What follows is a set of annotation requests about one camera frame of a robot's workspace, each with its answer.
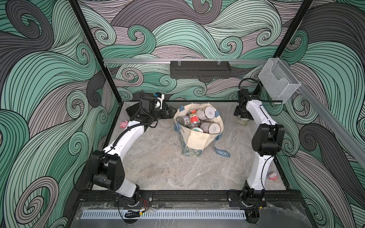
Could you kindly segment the green label seed jar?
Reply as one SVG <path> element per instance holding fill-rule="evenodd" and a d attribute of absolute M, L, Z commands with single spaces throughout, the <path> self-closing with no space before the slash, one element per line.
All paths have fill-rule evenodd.
<path fill-rule="evenodd" d="M 246 127 L 250 123 L 250 119 L 238 117 L 237 124 L 240 127 Z"/>

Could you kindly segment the red label seed jar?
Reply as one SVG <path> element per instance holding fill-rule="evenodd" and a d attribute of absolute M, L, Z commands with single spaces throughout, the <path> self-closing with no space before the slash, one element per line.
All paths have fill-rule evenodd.
<path fill-rule="evenodd" d="M 189 113 L 189 118 L 190 118 L 190 123 L 191 124 L 199 124 L 200 123 L 200 120 L 197 116 L 197 110 L 192 110 Z"/>

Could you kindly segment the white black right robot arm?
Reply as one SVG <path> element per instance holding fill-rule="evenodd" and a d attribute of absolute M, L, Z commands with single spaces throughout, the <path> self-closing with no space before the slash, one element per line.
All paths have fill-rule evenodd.
<path fill-rule="evenodd" d="M 242 198 L 262 199 L 265 178 L 271 162 L 281 150 L 285 127 L 269 115 L 263 101 L 257 95 L 252 95 L 248 89 L 242 88 L 238 91 L 238 104 L 234 115 L 253 120 L 257 126 L 252 138 L 252 148 L 256 153 L 252 170 L 242 190 Z"/>

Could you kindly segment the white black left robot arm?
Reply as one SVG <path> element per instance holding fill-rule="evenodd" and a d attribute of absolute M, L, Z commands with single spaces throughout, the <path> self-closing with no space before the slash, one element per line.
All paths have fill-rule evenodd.
<path fill-rule="evenodd" d="M 94 151 L 91 159 L 92 183 L 114 191 L 124 197 L 139 198 L 139 186 L 125 177 L 122 161 L 134 142 L 152 124 L 151 119 L 172 119 L 177 109 L 163 104 L 162 108 L 142 111 L 139 104 L 126 109 L 130 117 L 127 128 L 102 151 Z"/>

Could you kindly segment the beige canvas tote bag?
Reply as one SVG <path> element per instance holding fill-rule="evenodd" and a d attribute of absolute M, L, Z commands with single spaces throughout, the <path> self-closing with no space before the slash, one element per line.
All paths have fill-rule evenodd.
<path fill-rule="evenodd" d="M 180 107 L 176 114 L 174 115 L 174 122 L 175 122 L 175 131 L 179 133 L 180 141 L 182 143 L 182 155 L 191 156 L 191 157 L 199 157 L 201 156 L 202 152 L 209 144 L 213 141 L 217 141 L 221 138 L 221 135 L 224 130 L 223 120 L 219 111 L 215 109 L 215 118 L 210 120 L 200 120 L 199 124 L 190 124 L 188 127 L 181 126 L 176 122 L 178 116 L 185 116 L 189 115 L 192 110 L 198 110 L 200 108 L 204 108 L 207 106 L 212 106 L 211 104 L 188 104 L 185 106 Z M 216 135 L 211 135 L 207 133 L 200 133 L 193 131 L 192 128 L 199 127 L 203 122 L 213 122 L 219 124 L 221 128 L 221 132 Z"/>

